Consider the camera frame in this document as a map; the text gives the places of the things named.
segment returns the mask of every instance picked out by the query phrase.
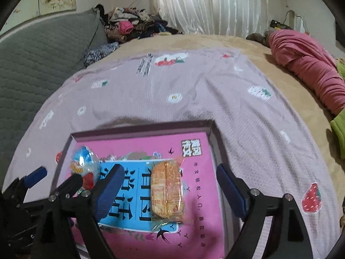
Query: open box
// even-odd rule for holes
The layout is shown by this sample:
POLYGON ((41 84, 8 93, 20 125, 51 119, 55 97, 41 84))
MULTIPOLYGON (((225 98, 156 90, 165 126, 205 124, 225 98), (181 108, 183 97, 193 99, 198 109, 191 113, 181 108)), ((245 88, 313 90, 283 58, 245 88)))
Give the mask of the open box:
MULTIPOLYGON (((128 175, 108 216, 100 221, 117 258, 225 258, 239 235, 239 220, 216 181, 216 166, 229 162, 214 121, 73 133, 59 159, 51 191, 70 176, 71 157, 84 145, 101 160, 103 174, 118 163, 128 175), (165 233, 158 233, 152 231, 150 222, 151 179, 146 169, 154 162, 180 157, 184 158, 181 168, 188 221, 169 223, 162 227, 165 233)), ((80 253, 87 257, 79 230, 73 227, 72 232, 80 253)))

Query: blue gripper pad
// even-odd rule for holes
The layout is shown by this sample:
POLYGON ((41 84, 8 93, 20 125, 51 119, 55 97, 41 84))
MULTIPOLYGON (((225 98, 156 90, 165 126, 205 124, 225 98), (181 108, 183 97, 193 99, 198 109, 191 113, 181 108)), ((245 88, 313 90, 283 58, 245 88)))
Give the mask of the blue gripper pad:
POLYGON ((96 183, 92 190, 92 209, 97 222, 108 215, 124 180, 124 168, 120 164, 115 164, 106 178, 96 183))
POLYGON ((43 178, 47 176, 47 170, 44 167, 39 167, 34 172, 30 173, 28 176, 24 177, 24 187, 29 189, 35 184, 40 182, 43 178))
POLYGON ((247 216, 248 205, 222 164, 217 166, 216 176, 235 216, 244 220, 247 216))

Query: beige bed sheet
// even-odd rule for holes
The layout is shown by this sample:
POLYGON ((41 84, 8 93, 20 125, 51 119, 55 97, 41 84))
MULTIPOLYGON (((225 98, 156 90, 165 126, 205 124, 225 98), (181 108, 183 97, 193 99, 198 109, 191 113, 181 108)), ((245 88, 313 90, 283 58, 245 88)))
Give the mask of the beige bed sheet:
POLYGON ((340 204, 345 195, 345 163, 340 159, 338 140, 329 122, 330 112, 322 106, 313 92, 286 69, 279 67, 271 50, 259 43, 233 36, 174 35, 132 40, 102 59, 101 62, 126 58, 155 51, 193 50, 203 47, 236 47, 245 54, 290 101, 307 124, 325 159, 340 204))

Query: blue and white patterned cloth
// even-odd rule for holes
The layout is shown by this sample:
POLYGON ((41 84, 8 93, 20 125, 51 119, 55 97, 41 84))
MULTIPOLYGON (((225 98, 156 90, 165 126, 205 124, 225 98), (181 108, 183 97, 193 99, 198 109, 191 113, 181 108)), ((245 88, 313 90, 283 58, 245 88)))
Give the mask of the blue and white patterned cloth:
POLYGON ((95 62, 101 60, 102 58, 105 58, 110 53, 116 51, 119 47, 118 42, 114 42, 107 45, 102 45, 94 50, 87 50, 84 52, 83 55, 83 62, 86 67, 88 67, 91 64, 94 64, 95 62))

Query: metal bolt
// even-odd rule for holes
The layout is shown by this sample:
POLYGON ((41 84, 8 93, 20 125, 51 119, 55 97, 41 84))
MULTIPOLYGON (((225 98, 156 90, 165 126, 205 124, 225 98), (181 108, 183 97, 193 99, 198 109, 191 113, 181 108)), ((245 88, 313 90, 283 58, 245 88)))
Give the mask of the metal bolt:
POLYGON ((91 194, 91 192, 89 190, 82 191, 82 196, 83 197, 88 197, 90 194, 91 194))
POLYGON ((48 198, 48 200, 50 201, 50 202, 53 202, 53 201, 55 201, 56 200, 56 195, 50 195, 49 196, 49 198, 48 198))
POLYGON ((286 194, 286 195, 285 195, 285 198, 286 198, 288 201, 291 201, 291 200, 294 199, 294 197, 293 197, 292 195, 290 195, 290 194, 286 194))
POLYGON ((251 194, 253 196, 258 196, 258 195, 260 195, 260 191, 258 189, 251 189, 251 194))

